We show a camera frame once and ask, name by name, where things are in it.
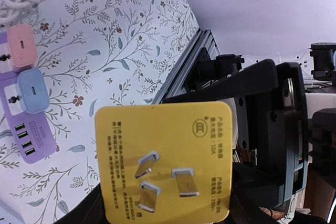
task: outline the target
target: flower pattern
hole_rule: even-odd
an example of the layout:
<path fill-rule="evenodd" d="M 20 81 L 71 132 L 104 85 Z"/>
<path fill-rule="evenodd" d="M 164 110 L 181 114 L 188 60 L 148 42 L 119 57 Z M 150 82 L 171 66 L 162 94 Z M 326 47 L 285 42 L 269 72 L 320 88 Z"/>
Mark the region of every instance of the flower pattern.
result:
<path fill-rule="evenodd" d="M 80 106 L 80 105 L 83 105 L 83 100 L 84 100 L 84 97 L 82 97 L 82 96 L 78 97 L 78 95 L 75 95 L 75 97 L 74 97 L 72 103 L 73 103 L 76 107 L 78 107 L 78 106 Z"/>
<path fill-rule="evenodd" d="M 0 111 L 0 198 L 50 224 L 99 183 L 95 112 L 151 103 L 198 25 L 186 0 L 43 0 L 21 22 L 34 29 L 57 151 L 25 164 Z"/>

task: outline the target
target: ccc certification mark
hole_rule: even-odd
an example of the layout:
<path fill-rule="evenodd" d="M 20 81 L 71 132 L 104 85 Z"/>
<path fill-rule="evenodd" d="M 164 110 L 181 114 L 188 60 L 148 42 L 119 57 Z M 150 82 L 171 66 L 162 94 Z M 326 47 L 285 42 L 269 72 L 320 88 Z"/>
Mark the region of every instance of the ccc certification mark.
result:
<path fill-rule="evenodd" d="M 193 124 L 193 133 L 197 137 L 204 137 L 208 127 L 203 119 L 197 119 Z"/>

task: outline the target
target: pink usb charger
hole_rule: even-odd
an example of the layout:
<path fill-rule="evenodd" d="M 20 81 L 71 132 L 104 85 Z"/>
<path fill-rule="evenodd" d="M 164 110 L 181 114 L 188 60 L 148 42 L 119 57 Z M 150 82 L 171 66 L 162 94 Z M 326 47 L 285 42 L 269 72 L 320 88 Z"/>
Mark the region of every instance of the pink usb charger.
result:
<path fill-rule="evenodd" d="M 33 28 L 29 24 L 11 27 L 7 33 L 9 61 L 14 72 L 29 69 L 37 61 Z"/>

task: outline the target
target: black bracket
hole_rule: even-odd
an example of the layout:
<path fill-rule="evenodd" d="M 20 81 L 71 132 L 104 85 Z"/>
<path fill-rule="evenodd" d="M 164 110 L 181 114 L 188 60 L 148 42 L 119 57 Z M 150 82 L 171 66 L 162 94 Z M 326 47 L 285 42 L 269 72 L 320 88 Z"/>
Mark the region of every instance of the black bracket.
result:
<path fill-rule="evenodd" d="M 332 72 L 335 70 L 335 52 L 336 43 L 311 44 L 310 56 L 314 58 L 314 70 L 311 71 L 311 74 L 313 75 L 314 79 L 319 81 L 333 81 L 333 79 L 335 79 L 333 78 L 332 74 Z"/>
<path fill-rule="evenodd" d="M 306 186 L 308 120 L 304 90 L 299 64 L 275 66 L 272 60 L 263 60 L 208 87 L 167 98 L 163 103 L 235 98 L 240 146 L 257 149 L 257 169 L 270 178 L 262 188 L 255 179 L 239 188 L 245 188 L 246 195 L 256 203 L 274 208 Z"/>
<path fill-rule="evenodd" d="M 199 90 L 209 81 L 226 78 L 239 72 L 244 62 L 241 55 L 219 55 L 215 60 L 211 60 L 208 51 L 203 47 L 187 77 L 185 88 L 187 91 Z"/>

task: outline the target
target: yellow plug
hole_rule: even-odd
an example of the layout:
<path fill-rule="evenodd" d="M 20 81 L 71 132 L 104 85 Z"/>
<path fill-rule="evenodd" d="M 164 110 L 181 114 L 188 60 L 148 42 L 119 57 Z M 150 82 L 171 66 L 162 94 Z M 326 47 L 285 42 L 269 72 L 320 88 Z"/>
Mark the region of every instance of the yellow plug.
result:
<path fill-rule="evenodd" d="M 232 113 L 224 102 L 100 109 L 96 139 L 107 220 L 224 220 L 229 213 L 232 137 Z"/>

